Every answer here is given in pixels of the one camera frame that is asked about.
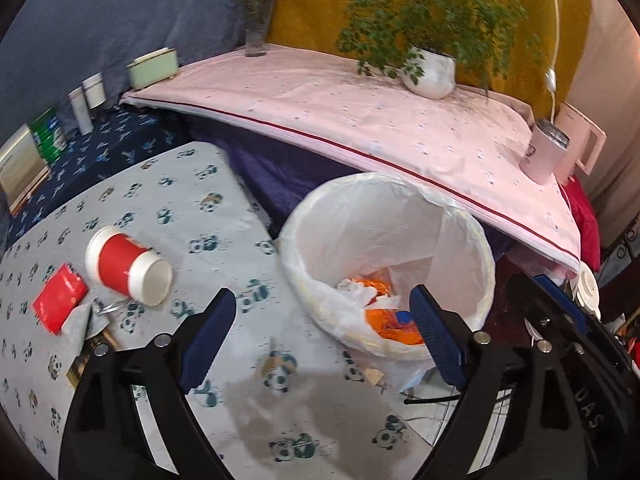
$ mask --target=white cord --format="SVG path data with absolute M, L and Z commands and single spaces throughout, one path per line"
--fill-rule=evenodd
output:
M 556 116 L 556 62 L 558 61 L 558 51 L 560 50 L 560 4 L 558 0 L 554 0 L 556 7 L 556 46 L 554 48 L 554 55 L 551 60 L 551 67 L 546 71 L 546 88 L 551 93 L 551 122 L 554 122 Z

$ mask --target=red and white paper cup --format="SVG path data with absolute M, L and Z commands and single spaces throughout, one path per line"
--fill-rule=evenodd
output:
M 91 279 L 147 306 L 164 300 L 174 277 L 168 261 L 113 226 L 91 238 L 84 263 Z

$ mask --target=white flower pot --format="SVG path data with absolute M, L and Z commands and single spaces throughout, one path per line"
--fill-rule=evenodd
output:
M 412 60 L 422 67 L 424 75 L 418 78 L 418 84 L 411 77 L 400 71 L 400 79 L 411 92 L 427 99 L 442 99 L 456 87 L 456 60 L 442 54 L 434 54 L 420 48 L 416 49 L 424 59 Z

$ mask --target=pink table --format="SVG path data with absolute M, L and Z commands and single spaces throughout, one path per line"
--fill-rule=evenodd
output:
M 193 63 L 124 97 L 437 187 L 549 267 L 577 272 L 580 233 L 558 184 L 539 186 L 518 168 L 530 137 L 527 106 L 499 99 L 516 105 L 462 88 L 432 101 L 398 81 L 358 76 L 354 60 L 275 45 L 264 57 L 239 50 Z

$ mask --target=panda print tablecloth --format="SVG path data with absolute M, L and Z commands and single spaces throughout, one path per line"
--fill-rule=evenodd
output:
M 215 146 L 192 142 L 133 166 L 36 225 L 0 265 L 0 402 L 56 478 L 74 393 L 64 336 L 31 307 L 64 262 L 87 280 L 85 301 L 116 293 L 88 281 L 84 249 L 115 224 L 175 269 L 166 300 L 111 318 L 121 348 L 173 333 L 226 286 L 238 315 L 206 380 L 188 395 L 204 433 L 236 479 L 411 479 L 430 446 L 364 380 L 350 355 L 305 315 L 279 268 L 257 205 Z M 156 462 L 174 470 L 146 392 L 134 396 Z

